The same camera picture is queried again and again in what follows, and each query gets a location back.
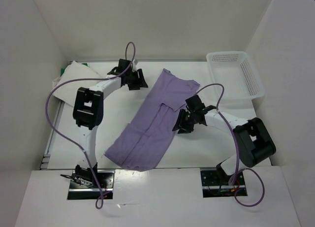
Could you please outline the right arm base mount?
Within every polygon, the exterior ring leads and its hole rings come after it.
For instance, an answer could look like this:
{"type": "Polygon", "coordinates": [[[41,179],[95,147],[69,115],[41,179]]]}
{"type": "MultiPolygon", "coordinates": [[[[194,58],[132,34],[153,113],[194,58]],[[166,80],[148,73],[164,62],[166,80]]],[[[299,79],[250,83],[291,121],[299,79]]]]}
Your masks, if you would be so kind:
{"type": "Polygon", "coordinates": [[[246,183],[241,172],[238,174],[234,185],[222,181],[215,168],[200,170],[203,198],[247,196],[246,183]]]}

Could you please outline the green t shirt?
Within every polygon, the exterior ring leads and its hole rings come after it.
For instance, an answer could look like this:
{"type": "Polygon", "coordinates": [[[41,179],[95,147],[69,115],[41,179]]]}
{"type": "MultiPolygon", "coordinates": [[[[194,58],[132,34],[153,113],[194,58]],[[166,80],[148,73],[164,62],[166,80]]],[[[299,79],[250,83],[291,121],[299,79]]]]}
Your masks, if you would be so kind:
{"type": "Polygon", "coordinates": [[[65,68],[61,68],[61,73],[60,73],[60,76],[62,76],[65,72],[65,68]]]}

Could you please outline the lavender t shirt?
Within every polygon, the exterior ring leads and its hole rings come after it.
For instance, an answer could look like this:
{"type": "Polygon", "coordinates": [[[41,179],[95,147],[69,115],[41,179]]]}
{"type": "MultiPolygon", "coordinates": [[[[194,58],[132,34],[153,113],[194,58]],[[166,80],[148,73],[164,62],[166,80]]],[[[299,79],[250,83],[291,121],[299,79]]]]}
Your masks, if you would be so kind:
{"type": "Polygon", "coordinates": [[[175,136],[173,127],[186,99],[199,87],[163,69],[132,121],[105,151],[106,158],[127,170],[154,169],[175,136]]]}

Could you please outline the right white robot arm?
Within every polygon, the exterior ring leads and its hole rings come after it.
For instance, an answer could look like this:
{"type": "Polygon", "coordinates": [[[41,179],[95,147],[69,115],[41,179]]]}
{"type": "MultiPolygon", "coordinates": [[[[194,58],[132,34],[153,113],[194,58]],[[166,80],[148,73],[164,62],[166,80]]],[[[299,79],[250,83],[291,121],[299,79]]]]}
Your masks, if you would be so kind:
{"type": "Polygon", "coordinates": [[[276,146],[260,118],[238,118],[218,111],[210,105],[200,110],[181,109],[173,127],[178,134],[191,133],[201,124],[221,130],[232,136],[236,154],[216,166],[216,179],[221,184],[232,181],[233,175],[252,168],[276,153],[276,146]]]}

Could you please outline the white t shirt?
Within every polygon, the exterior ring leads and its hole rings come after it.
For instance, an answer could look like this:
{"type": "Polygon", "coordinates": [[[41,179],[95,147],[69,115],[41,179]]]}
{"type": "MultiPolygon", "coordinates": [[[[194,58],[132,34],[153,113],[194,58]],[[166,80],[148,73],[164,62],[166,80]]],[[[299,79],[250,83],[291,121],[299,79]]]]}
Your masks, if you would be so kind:
{"type": "Polygon", "coordinates": [[[83,78],[94,78],[96,80],[84,80],[75,81],[67,83],[53,92],[53,96],[64,101],[70,106],[74,106],[77,91],[80,87],[88,88],[97,84],[102,78],[95,70],[90,67],[73,61],[69,64],[63,75],[57,78],[53,83],[53,88],[59,86],[60,84],[73,80],[73,79],[83,79],[83,78]]]}

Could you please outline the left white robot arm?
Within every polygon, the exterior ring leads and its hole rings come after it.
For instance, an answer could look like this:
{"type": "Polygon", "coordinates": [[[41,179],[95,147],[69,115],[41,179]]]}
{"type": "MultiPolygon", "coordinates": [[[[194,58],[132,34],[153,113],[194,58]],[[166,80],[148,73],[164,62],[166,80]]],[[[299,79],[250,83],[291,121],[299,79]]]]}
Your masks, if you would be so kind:
{"type": "Polygon", "coordinates": [[[148,88],[142,69],[128,70],[118,76],[117,67],[105,78],[89,88],[77,91],[73,118],[79,127],[79,145],[83,156],[75,167],[75,177],[86,187],[94,187],[98,182],[96,160],[96,132],[104,115],[104,100],[114,91],[127,85],[130,91],[148,88]]]}

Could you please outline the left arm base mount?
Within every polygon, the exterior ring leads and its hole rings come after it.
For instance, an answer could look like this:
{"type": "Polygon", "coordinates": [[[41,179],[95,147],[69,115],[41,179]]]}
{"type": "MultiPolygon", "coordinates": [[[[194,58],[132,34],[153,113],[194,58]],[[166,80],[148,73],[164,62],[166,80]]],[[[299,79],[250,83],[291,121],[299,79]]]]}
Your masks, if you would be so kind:
{"type": "MultiPolygon", "coordinates": [[[[105,200],[113,199],[114,175],[113,170],[99,170],[96,174],[105,200]]],[[[97,200],[100,197],[95,181],[86,181],[77,177],[74,172],[71,176],[62,175],[62,177],[70,180],[67,200],[97,200]]]]}

